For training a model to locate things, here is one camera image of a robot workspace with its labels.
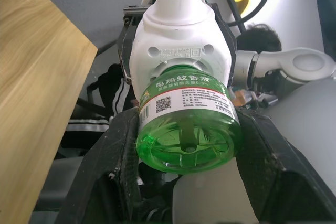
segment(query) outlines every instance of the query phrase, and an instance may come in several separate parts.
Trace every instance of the green liquid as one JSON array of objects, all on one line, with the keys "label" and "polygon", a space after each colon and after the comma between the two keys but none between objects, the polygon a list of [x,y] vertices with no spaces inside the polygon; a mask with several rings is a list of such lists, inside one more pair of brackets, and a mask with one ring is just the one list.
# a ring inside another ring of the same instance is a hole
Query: green liquid
[{"label": "green liquid", "polygon": [[[199,70],[182,67],[163,73],[158,81],[176,76],[176,72],[179,75],[192,73],[211,77]],[[220,86],[216,89],[226,91],[216,79],[211,88],[214,84]],[[159,116],[146,124],[139,133],[137,151],[140,159],[157,170],[188,174],[229,161],[239,150],[241,142],[240,125],[230,116],[207,109],[186,109]]]}]

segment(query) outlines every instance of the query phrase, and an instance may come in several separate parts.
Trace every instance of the wooden table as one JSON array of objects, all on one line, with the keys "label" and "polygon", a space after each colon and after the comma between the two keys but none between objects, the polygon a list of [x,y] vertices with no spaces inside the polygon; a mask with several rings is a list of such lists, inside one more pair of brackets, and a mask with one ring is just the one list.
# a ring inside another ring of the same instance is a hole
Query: wooden table
[{"label": "wooden table", "polygon": [[96,51],[50,0],[0,0],[0,223],[29,220]]}]

